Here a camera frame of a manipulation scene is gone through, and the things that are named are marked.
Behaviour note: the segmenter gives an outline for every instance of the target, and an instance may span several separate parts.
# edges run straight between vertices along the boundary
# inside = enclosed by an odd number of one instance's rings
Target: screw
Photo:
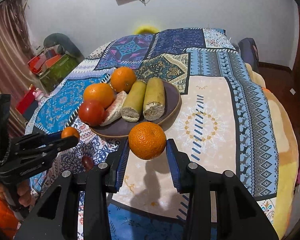
[[[232,178],[233,177],[233,175],[234,175],[234,173],[232,172],[232,171],[225,171],[225,175],[227,176],[227,177],[229,177],[229,178]]]
[[[198,167],[198,165],[196,163],[189,163],[188,167],[191,169],[196,169]]]
[[[98,164],[98,167],[99,167],[100,169],[105,169],[106,167],[108,167],[108,164],[107,164],[107,163],[99,163],[99,164]]]
[[[62,173],[62,177],[66,178],[66,177],[69,177],[71,175],[71,171],[64,171]]]

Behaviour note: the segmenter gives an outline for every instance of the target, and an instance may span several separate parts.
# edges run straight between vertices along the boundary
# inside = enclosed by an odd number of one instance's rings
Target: orange box
[[[51,59],[48,59],[45,61],[45,64],[47,65],[47,68],[50,68],[53,64],[55,64],[59,59],[61,59],[61,55],[56,55],[52,57]]]
[[[40,59],[40,56],[36,56],[28,61],[28,66],[33,74],[37,74],[41,71],[41,68],[39,68],[39,69],[34,68],[35,64],[39,61],[39,59]]]

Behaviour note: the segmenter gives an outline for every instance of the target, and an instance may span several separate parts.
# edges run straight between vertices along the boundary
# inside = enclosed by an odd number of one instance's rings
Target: red tomato
[[[98,126],[104,120],[105,109],[96,100],[86,100],[79,107],[79,118],[88,126]]]

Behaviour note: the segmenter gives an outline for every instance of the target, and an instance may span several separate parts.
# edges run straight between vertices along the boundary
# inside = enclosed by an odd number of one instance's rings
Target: orange sleeve
[[[0,228],[5,235],[12,239],[17,232],[18,220],[9,209],[8,204],[0,199]]]

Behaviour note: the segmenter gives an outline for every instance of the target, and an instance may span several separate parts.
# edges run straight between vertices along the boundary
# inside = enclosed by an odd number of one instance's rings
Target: dark round plate
[[[164,114],[159,119],[152,121],[153,123],[157,123],[158,125],[169,119],[169,117],[171,117],[177,110],[179,104],[181,104],[179,90],[174,85],[165,81],[163,82],[163,85],[165,89]],[[106,126],[90,127],[90,129],[99,136],[107,138],[121,138],[128,137],[130,130],[135,125],[146,121],[147,120],[143,117],[143,115],[140,117],[138,122],[127,122],[123,118],[119,118]]]

